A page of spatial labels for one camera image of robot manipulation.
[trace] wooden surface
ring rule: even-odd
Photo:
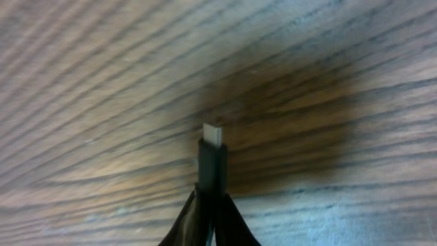
[[[225,127],[262,245],[437,245],[437,1],[0,1],[0,245],[157,245]]]

